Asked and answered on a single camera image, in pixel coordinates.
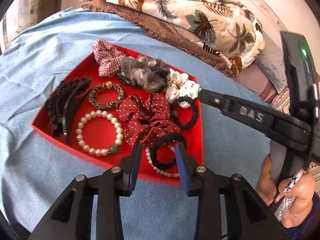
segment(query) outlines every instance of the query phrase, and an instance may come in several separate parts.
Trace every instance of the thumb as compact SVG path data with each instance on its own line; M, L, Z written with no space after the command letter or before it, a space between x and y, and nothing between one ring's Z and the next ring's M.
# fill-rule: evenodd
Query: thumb
M279 184L281 192L291 179L285 179ZM285 196L296 197L292 206L286 214L283 215L281 222L286 228L300 225L308 216L312 209L312 197L315 191L315 181L310 173L304 174L300 180L290 189Z
M278 187L279 192L281 192L288 183L291 182L290 179L283 180ZM299 179L299 181L290 189L285 196L287 197L297 197L301 201L312 200L313 193L315 191L315 181L312 175L308 172Z

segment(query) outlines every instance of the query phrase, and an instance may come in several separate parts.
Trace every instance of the light blue fabric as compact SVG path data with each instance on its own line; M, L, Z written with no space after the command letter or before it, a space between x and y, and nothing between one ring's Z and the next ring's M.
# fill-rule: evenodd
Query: light blue fabric
M0 208L10 222L30 231L77 174L104 171L51 145L30 127L50 91L91 53L98 38L161 58L196 76L204 89L263 104L213 67L148 38L116 15L71 8L52 15L23 31L0 56ZM269 140L212 107L202 104L201 113L204 164L217 174L240 173L255 186ZM125 239L193 239L197 198L187 198L180 187L138 180L132 197L121 198L121 208Z

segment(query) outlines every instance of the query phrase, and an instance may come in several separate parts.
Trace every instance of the hair clip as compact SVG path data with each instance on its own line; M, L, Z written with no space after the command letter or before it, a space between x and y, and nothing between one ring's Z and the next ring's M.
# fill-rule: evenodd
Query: hair clip
M69 143L68 136L70 133L67 133L68 129L66 127L66 123L69 123L69 119L71 119L71 126L75 112L73 114L70 114L70 108L67 104L68 100L70 99L70 97L74 98L83 94L89 87L91 79L92 78L82 77L75 78L69 81L62 81L56 88L54 93L47 99L44 106L48 111L48 115L50 117L53 137L59 137L63 133L66 137L67 142Z

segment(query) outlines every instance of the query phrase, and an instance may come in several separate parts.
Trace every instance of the black hair tie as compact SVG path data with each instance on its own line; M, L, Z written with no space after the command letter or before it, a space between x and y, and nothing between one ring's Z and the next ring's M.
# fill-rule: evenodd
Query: black hair tie
M192 109L192 117L186 124L183 124L180 122L177 111L173 109L174 106L177 106L181 102L187 102ZM189 130L191 126L193 126L198 119L198 108L196 106L196 103L191 97L188 97L188 96L183 96L175 99L170 105L170 111L171 111L170 116L173 118L173 122L176 125L178 125L181 130Z
M161 136L159 139L156 140L155 145L150 151L150 158L153 166L163 171L163 170L171 169L173 166L177 164L176 158L174 158L174 160L171 163L167 163L167 164L159 163L159 161L157 160L157 156L158 156L157 150L160 148L160 146L163 143L172 142L174 140L178 142L182 142L185 149L187 149L187 142L186 142L186 139L182 136L182 134L171 132L164 136Z

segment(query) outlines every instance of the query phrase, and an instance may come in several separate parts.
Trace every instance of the red polka dot scrunchie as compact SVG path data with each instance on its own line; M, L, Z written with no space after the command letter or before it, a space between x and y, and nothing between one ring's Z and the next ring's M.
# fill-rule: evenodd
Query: red polka dot scrunchie
M152 93L142 101L138 95L131 95L120 101L116 110L121 121L129 122L124 128L124 140L130 145L137 141L143 147L152 147L157 138L180 128L169 120L170 105L164 96Z

